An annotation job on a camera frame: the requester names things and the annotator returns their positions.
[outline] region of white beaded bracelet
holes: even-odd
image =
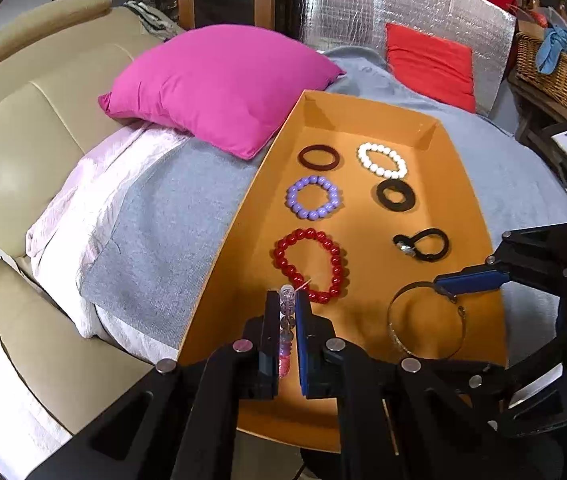
[[[386,170],[381,166],[375,164],[370,157],[368,156],[368,151],[383,153],[384,155],[388,155],[396,164],[397,170]],[[401,158],[401,155],[397,153],[395,150],[389,148],[388,146],[384,146],[383,144],[371,144],[370,142],[365,142],[361,146],[359,146],[358,151],[359,160],[361,164],[366,170],[372,171],[372,173],[382,176],[384,178],[404,178],[407,175],[407,166],[406,161]]]

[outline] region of gray fabric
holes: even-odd
[[[267,151],[246,162],[193,138],[164,155],[128,190],[110,241],[83,269],[81,296],[179,347],[228,226]]]
[[[531,150],[476,115],[409,90],[371,49],[344,46],[325,55],[346,72],[329,92],[410,108],[443,123],[479,200],[494,248],[503,231],[567,222],[567,193]],[[514,364],[554,337],[559,301],[518,283],[501,290],[509,362]]]

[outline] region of beige leather sofa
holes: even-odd
[[[160,40],[110,0],[57,0],[0,31],[0,248],[30,272],[25,235],[77,161],[121,127],[97,96]],[[0,338],[32,393],[78,432],[150,370],[84,339],[0,259]]]

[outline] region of red pillow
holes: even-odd
[[[411,90],[475,112],[472,49],[454,41],[386,23],[387,59],[394,76]]]

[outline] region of pink pillow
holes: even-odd
[[[247,25],[190,30],[135,59],[99,96],[109,117],[180,130],[246,160],[284,124],[305,89],[342,70],[278,32]]]

